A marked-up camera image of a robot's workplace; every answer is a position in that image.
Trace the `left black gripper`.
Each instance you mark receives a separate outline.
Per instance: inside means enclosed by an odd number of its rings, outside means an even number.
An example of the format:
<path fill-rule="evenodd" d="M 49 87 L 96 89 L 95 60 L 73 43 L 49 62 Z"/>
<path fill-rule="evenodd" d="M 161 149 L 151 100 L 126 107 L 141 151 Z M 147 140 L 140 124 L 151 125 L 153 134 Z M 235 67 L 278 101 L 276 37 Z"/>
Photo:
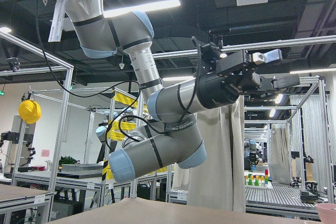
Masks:
<path fill-rule="evenodd" d="M 300 84 L 297 74 L 265 78 L 255 73 L 257 65 L 282 60 L 280 49 L 266 53 L 239 50 L 218 59 L 211 72 L 201 75 L 196 94 L 201 105 L 213 109 L 233 104 L 240 95 L 275 93 Z"/>

